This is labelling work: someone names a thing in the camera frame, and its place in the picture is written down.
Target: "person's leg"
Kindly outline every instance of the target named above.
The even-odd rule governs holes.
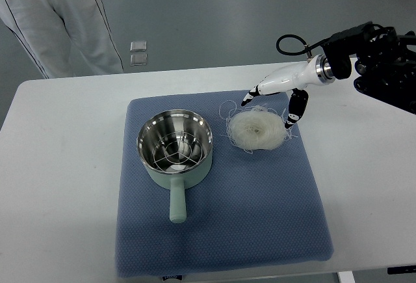
[[[52,0],[52,3],[95,75],[123,72],[101,0]]]
[[[44,78],[73,76],[70,39],[48,0],[0,0],[0,18]]]

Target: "cooking pot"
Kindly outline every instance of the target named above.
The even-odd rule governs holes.
[[[209,124],[185,109],[159,113],[142,126],[137,150],[152,180],[170,190],[170,220],[184,222],[185,189],[200,183],[211,169],[213,134]]]

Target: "label tag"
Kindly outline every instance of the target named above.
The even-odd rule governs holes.
[[[182,276],[181,275],[165,275],[165,276],[162,276],[162,279],[164,281],[169,280],[170,278],[175,278],[176,280],[182,281]]]

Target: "blue mat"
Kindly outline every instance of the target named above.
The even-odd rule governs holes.
[[[299,136],[252,155],[231,145],[218,109],[239,103],[246,91],[133,100],[127,109],[118,204],[116,268],[119,277],[185,275],[264,265],[328,260],[333,252],[322,202]],[[257,97],[282,113],[285,94]],[[227,116],[223,105],[222,113]],[[140,128],[169,109],[204,117],[213,131],[213,165],[185,190],[188,218],[169,220],[170,192],[151,180],[137,154]]]

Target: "mint green handle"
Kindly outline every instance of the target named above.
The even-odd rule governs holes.
[[[169,219],[173,223],[182,223],[187,219],[185,187],[183,183],[183,178],[180,176],[173,177],[170,180]]]

